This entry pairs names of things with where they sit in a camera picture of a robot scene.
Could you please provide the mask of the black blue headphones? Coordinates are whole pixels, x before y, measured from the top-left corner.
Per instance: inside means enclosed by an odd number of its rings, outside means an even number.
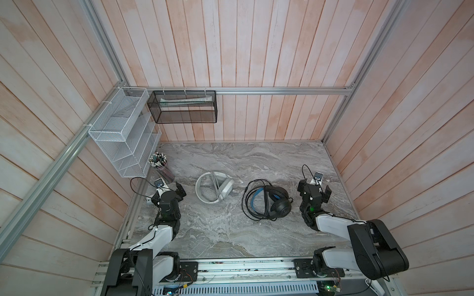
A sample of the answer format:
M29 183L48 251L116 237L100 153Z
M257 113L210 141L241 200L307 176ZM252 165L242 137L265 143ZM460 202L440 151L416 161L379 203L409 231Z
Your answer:
M257 211L255 200L262 196L264 209ZM250 191L246 198L246 207L250 216L256 220L275 221L278 218L286 217L292 209L293 199L289 196L286 189L280 186L259 186Z

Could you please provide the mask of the white headphones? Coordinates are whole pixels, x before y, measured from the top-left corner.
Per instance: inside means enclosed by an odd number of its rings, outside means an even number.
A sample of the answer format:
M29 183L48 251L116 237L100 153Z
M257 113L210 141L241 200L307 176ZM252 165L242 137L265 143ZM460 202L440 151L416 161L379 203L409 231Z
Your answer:
M230 195L234 184L235 180L230 175L219 171L208 171L197 179L195 193L204 204L217 204ZM216 197L214 200L206 196L206 193L209 193L210 190Z

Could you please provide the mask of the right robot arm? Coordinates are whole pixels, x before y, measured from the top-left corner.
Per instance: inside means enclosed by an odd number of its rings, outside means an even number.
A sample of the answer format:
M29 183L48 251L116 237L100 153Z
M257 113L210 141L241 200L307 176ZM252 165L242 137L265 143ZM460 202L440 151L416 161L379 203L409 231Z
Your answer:
M319 232L336 235L351 243L349 250L333 246L317 249L312 257L312 272L326 276L331 271L356 270L371 280L388 278L409 269L409 260L381 220L357 220L339 217L322 209L332 193L323 191L317 181L301 180L297 191L305 224Z

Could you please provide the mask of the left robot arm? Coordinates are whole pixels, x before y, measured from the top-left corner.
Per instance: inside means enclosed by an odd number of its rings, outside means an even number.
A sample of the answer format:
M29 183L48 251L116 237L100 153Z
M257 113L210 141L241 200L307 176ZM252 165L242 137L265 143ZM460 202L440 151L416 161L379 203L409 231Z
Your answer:
M151 296L161 280L180 276L179 256L162 249L179 231L179 202L186 192L180 183L171 189L163 178L155 180L153 186L156 191L149 200L159 209L155 222L136 244L113 251L102 296Z

